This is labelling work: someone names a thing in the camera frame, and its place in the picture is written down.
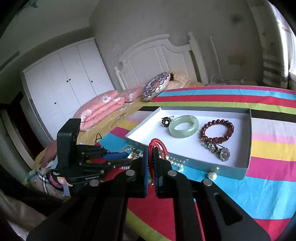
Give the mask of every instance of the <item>pearl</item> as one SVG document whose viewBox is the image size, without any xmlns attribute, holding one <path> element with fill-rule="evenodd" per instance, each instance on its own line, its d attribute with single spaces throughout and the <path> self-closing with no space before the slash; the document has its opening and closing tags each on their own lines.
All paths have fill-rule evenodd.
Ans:
<svg viewBox="0 0 296 241">
<path fill-rule="evenodd" d="M 215 172 L 209 172 L 207 177 L 208 177 L 208 179 L 215 181 L 217 179 L 217 174 Z"/>
</svg>

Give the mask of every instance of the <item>jade bangle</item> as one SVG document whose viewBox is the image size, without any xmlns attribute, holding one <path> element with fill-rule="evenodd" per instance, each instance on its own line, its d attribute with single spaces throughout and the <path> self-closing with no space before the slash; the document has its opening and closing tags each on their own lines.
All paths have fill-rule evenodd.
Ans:
<svg viewBox="0 0 296 241">
<path fill-rule="evenodd" d="M 187 122 L 192 123 L 192 126 L 184 130 L 175 130 L 175 127 L 177 125 L 180 125 L 182 123 L 187 123 Z M 173 137 L 186 138 L 186 137 L 192 136 L 197 131 L 198 127 L 199 127 L 199 123 L 196 117 L 192 115 L 181 115 L 173 119 L 173 121 L 168 126 L 168 129 Z"/>
</svg>

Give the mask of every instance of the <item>white wardrobe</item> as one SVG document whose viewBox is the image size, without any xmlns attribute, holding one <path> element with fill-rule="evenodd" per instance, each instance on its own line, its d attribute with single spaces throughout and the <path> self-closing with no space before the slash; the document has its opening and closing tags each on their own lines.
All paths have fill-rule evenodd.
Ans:
<svg viewBox="0 0 296 241">
<path fill-rule="evenodd" d="M 94 38 L 57 50 L 23 71 L 32 109 L 52 139 L 87 101 L 114 87 Z"/>
</svg>

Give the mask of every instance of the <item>red beaded bracelet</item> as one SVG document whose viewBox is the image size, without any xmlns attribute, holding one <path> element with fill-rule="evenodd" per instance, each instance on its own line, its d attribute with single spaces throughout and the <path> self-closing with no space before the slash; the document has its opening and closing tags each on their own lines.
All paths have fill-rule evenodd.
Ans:
<svg viewBox="0 0 296 241">
<path fill-rule="evenodd" d="M 210 126 L 213 125 L 225 125 L 227 127 L 227 132 L 225 134 L 225 136 L 223 137 L 215 137 L 215 138 L 209 138 L 205 135 L 205 131 L 206 129 L 208 129 Z M 203 142 L 211 142 L 211 143 L 219 143 L 221 144 L 224 141 L 227 141 L 233 134 L 234 132 L 234 126 L 231 122 L 227 121 L 227 120 L 212 120 L 212 122 L 208 122 L 207 124 L 205 124 L 201 131 L 200 131 L 200 138 Z"/>
</svg>

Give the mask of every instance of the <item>silver rivet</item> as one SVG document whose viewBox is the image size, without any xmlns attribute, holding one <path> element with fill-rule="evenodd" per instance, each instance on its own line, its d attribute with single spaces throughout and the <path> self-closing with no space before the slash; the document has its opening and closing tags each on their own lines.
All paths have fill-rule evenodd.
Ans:
<svg viewBox="0 0 296 241">
<path fill-rule="evenodd" d="M 135 172 L 134 170 L 132 170 L 132 169 L 126 171 L 126 174 L 127 174 L 128 176 L 130 176 L 130 177 L 133 176 L 133 175 L 135 175 L 135 173 L 136 173 L 136 172 Z"/>
<path fill-rule="evenodd" d="M 177 172 L 175 170 L 168 171 L 169 176 L 174 177 L 177 175 Z"/>
<path fill-rule="evenodd" d="M 96 186 L 98 186 L 99 185 L 99 180 L 97 180 L 97 179 L 93 179 L 93 180 L 91 180 L 90 182 L 89 182 L 89 185 L 90 186 L 92 186 L 92 187 L 96 187 Z"/>
<path fill-rule="evenodd" d="M 210 179 L 204 179 L 203 180 L 203 183 L 206 185 L 206 186 L 211 186 L 213 184 L 213 182 L 210 180 Z"/>
</svg>

